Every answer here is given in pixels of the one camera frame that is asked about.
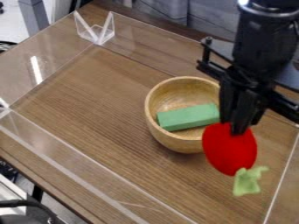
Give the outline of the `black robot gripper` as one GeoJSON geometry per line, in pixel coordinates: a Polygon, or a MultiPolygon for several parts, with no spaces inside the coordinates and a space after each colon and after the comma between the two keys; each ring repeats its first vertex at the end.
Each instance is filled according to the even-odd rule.
{"type": "Polygon", "coordinates": [[[238,8],[235,41],[204,38],[198,60],[198,69],[219,81],[220,122],[231,121],[235,136],[268,109],[299,122],[299,102],[276,92],[276,87],[299,92],[299,3],[242,3],[238,8]]]}

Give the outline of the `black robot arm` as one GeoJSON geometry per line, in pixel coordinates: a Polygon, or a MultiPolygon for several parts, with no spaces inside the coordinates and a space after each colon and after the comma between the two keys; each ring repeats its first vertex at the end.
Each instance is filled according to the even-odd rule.
{"type": "Polygon", "coordinates": [[[240,135],[270,109],[299,123],[299,103],[276,87],[299,93],[299,0],[238,0],[232,43],[207,37],[198,69],[219,81],[219,119],[240,135]]]}

